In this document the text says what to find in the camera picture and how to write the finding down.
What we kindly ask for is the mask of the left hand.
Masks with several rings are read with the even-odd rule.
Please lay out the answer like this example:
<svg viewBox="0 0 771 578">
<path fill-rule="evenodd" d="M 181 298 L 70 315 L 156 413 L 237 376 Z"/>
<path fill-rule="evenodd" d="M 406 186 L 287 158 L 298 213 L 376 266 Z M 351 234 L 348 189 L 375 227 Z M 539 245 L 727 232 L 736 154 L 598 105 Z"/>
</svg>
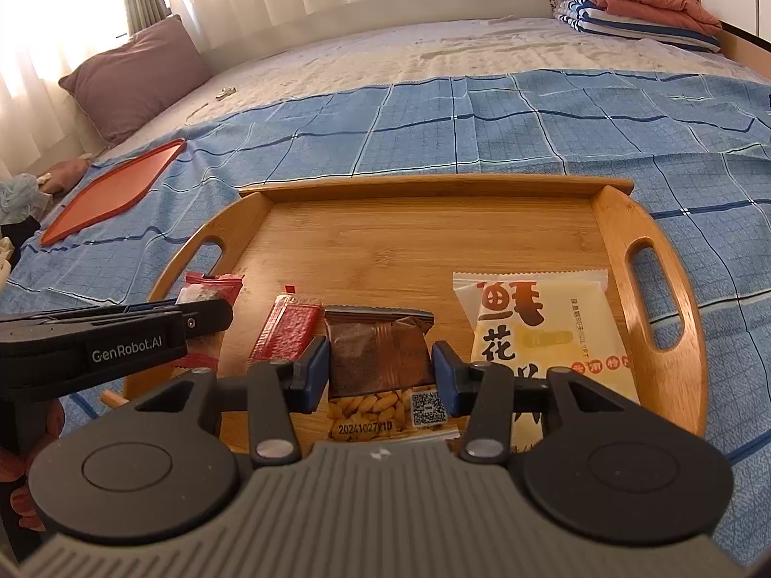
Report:
<svg viewBox="0 0 771 578">
<path fill-rule="evenodd" d="M 47 411 L 46 432 L 42 434 L 29 453 L 17 455 L 9 450 L 1 449 L 1 481 L 3 483 L 20 482 L 22 477 L 29 473 L 38 454 L 60 437 L 65 422 L 66 414 L 64 414 L 63 406 L 59 399 L 54 399 Z M 13 489 L 11 497 L 9 497 L 9 505 L 11 505 L 13 513 L 17 515 L 18 524 L 22 528 L 35 532 L 46 531 L 26 483 Z"/>
</svg>

